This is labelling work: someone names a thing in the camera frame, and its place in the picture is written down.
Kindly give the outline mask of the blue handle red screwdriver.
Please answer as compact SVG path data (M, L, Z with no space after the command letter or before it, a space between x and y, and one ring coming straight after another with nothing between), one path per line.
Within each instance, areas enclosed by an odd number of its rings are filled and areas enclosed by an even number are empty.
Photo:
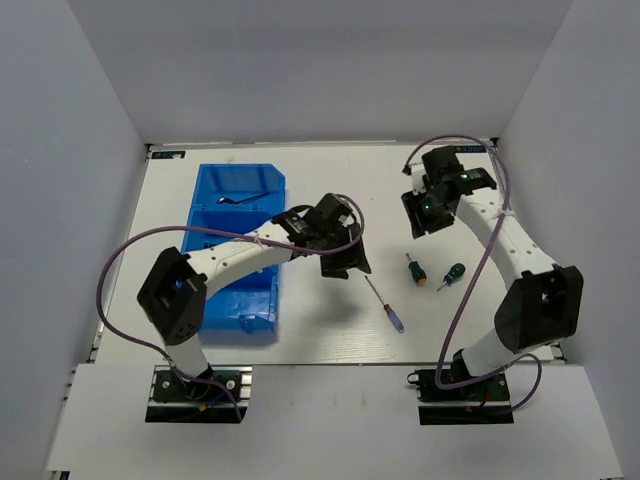
M383 310L388 318L388 320L390 321L390 323L392 324L392 326L394 327L394 329L398 332L398 333L403 333L405 331L404 329L404 324L401 321L401 319L399 318L399 316L396 314L396 312L391 308L391 306L384 300L384 298L382 297L382 295L379 293L378 289L374 286L373 282L370 280L370 278L368 276L365 276L365 280L367 282L367 284L369 285L369 287L371 288L371 290L374 292L374 294L376 295L377 299L380 301L380 303L382 304Z

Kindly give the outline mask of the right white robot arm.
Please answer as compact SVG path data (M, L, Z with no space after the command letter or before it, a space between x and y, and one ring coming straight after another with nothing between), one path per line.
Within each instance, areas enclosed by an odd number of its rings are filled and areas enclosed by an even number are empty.
M403 168L412 181L401 197L414 238L462 221L484 248L479 264L496 265L506 295L493 327L459 350L450 367L437 366L436 385L472 399L491 378L537 348L573 336L584 279L544 253L510 209L505 175L466 168L454 146L425 153Z

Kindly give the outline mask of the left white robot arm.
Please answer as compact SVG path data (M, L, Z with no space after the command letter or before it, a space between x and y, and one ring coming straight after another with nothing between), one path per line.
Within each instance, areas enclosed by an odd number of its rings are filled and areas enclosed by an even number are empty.
M350 197L328 193L315 206L293 207L247 233L218 231L222 243L207 249L162 251L137 302L160 335L180 391L199 399L211 387L198 337L207 300L246 276L299 257L318 256L327 278L345 279L351 269L369 273L364 228L364 214Z

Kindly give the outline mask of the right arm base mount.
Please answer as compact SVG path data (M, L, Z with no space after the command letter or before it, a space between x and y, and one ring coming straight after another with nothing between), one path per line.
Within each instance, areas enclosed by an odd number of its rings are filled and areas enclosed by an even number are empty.
M434 368L414 370L406 377L417 392L422 426L513 424L511 395L504 373L474 385L442 390Z

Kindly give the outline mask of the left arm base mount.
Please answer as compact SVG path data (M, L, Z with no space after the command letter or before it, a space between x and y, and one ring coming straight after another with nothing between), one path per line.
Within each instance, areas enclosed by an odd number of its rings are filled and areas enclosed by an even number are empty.
M145 422L239 424L249 405L252 368L214 367L213 379L230 391L237 408L220 387L186 382L169 367L156 367Z

